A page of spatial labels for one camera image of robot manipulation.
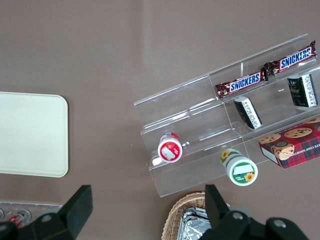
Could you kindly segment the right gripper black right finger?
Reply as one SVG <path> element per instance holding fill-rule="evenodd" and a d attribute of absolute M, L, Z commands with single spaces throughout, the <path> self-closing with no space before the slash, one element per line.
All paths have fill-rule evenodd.
<path fill-rule="evenodd" d="M 271 217 L 259 223 L 240 210 L 230 210 L 214 184 L 205 186 L 205 211 L 211 225 L 203 240 L 307 240 L 291 220 Z"/>

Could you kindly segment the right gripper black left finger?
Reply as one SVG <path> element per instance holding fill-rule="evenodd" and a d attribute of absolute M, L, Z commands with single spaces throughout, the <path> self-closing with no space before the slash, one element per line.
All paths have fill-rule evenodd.
<path fill-rule="evenodd" d="M 13 222 L 0 224 L 2 240 L 75 240 L 93 212 L 92 186 L 82 185 L 57 213 L 39 216 L 17 228 Z"/>

